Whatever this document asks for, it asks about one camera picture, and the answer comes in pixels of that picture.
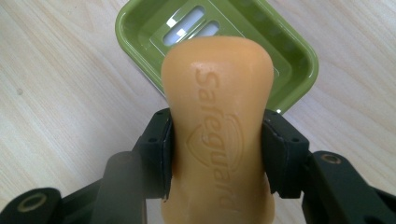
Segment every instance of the light wooden surface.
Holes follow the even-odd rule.
[[[286,114],[311,143],[396,194],[396,3],[269,2],[319,57],[312,90]],[[29,189],[63,196],[130,150],[164,98],[120,49],[126,0],[0,2],[0,209]],[[304,223],[276,199],[275,223]],[[150,223],[161,223],[158,201]]]

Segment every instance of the green soap dish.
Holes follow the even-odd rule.
[[[318,76],[313,49],[264,0],[130,0],[117,17],[116,35],[161,92],[166,52],[200,35],[237,35],[262,45],[275,72],[267,108],[278,113],[303,97]]]

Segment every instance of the metal screw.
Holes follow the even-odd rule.
[[[332,155],[332,154],[323,154],[321,156],[321,158],[331,164],[340,164],[341,163],[341,159]]]
[[[29,197],[23,199],[20,204],[18,204],[18,211],[22,213],[33,211],[43,205],[46,200],[47,195],[41,192],[30,195]]]

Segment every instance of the soap bar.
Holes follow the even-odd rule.
[[[273,221],[261,154],[273,71],[268,53],[242,37],[197,37],[168,52],[162,80],[175,148],[165,223]]]

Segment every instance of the wood grain surface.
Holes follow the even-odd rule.
[[[29,189],[65,196],[100,178],[167,107],[117,42],[126,2],[0,2],[0,209]],[[312,151],[342,154],[369,184],[396,194],[396,2],[269,2],[320,65],[285,118]],[[162,223],[158,200],[148,213]],[[304,223],[300,201],[276,199],[275,223]]]

